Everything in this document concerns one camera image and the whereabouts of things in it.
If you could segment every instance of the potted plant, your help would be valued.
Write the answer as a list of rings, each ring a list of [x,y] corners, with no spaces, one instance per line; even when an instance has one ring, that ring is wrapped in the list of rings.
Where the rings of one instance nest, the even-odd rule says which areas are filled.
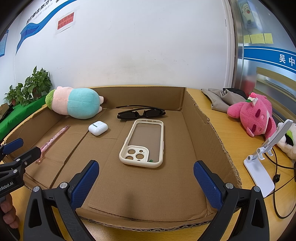
[[[29,76],[25,80],[23,95],[24,95],[24,103],[27,100],[31,102],[28,94],[32,94],[33,99],[37,100],[41,97],[43,92],[49,93],[50,87],[52,86],[50,82],[50,78],[48,76],[48,72],[46,72],[43,68],[40,71],[36,71],[37,66],[33,70],[32,76]]]
[[[12,85],[9,87],[9,92],[5,93],[7,96],[5,99],[9,101],[13,106],[17,104],[17,90],[12,88]]]

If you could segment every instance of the black cable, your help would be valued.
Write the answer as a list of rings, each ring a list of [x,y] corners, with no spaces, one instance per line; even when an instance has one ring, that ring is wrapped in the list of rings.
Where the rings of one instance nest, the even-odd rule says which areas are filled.
[[[278,162],[277,162],[276,152],[274,151],[273,148],[272,148],[272,150],[273,150],[273,152],[274,152],[274,156],[275,156],[275,158],[276,158],[276,162],[275,162],[275,164],[276,164],[276,174],[275,174],[275,176],[276,176],[276,175],[277,175],[278,166],[280,167],[280,165],[278,165]],[[274,190],[273,190],[273,195],[274,195],[274,197],[273,197],[273,200],[274,200],[274,211],[276,212],[276,215],[278,216],[278,218],[280,218],[280,219],[285,219],[285,218],[289,217],[289,216],[293,213],[293,211],[294,211],[294,209],[295,209],[295,207],[296,207],[296,203],[295,203],[295,205],[294,205],[292,211],[291,211],[287,216],[282,217],[282,216],[278,213],[278,211],[277,211],[277,209],[276,209],[276,196],[275,196],[275,192],[276,192],[276,191],[275,191],[275,190],[276,190],[276,181],[275,181],[275,179],[273,180],[273,182],[274,182]]]
[[[285,166],[282,166],[280,164],[276,164],[273,160],[271,160],[271,158],[265,153],[266,157],[273,163],[275,164],[277,167],[281,167],[281,168],[285,168],[285,169],[291,169],[291,170],[296,170],[296,168],[294,167],[285,167]]]
[[[283,186],[281,186],[279,189],[276,189],[275,192],[277,192],[278,190],[280,190],[281,188],[283,188],[285,185],[287,185],[289,182],[291,182],[294,178],[295,178],[295,177],[292,177],[292,178],[291,178],[289,181],[287,181]]]

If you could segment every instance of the finger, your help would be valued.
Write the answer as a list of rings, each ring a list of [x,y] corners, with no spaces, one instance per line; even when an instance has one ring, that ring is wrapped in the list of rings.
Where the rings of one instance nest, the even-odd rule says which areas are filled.
[[[15,221],[15,213],[16,210],[14,207],[12,207],[12,209],[3,216],[4,222],[7,224],[13,223]]]
[[[12,196],[10,194],[5,196],[6,200],[0,204],[4,213],[9,212],[12,209]]]
[[[19,223],[20,223],[20,219],[18,218],[18,216],[15,217],[15,221],[12,222],[9,226],[12,228],[12,229],[17,229],[18,226],[19,226]]]

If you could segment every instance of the yellow sticky note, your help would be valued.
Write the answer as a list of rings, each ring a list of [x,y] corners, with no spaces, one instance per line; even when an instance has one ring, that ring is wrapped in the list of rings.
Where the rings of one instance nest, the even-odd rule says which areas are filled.
[[[244,43],[249,44],[251,42],[250,35],[244,35]]]
[[[272,35],[271,34],[264,34],[265,38],[265,43],[267,44],[273,44],[274,42],[272,41]]]
[[[252,44],[265,44],[263,34],[251,34]]]

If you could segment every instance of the gray cloth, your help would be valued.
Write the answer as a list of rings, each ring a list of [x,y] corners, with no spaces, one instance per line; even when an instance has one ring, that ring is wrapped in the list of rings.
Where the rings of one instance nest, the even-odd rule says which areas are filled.
[[[224,113],[227,113],[227,109],[229,106],[238,102],[246,101],[241,95],[233,93],[227,89],[225,89],[225,91],[222,91],[209,88],[208,90],[201,89],[201,91],[211,100],[212,110],[217,110]]]

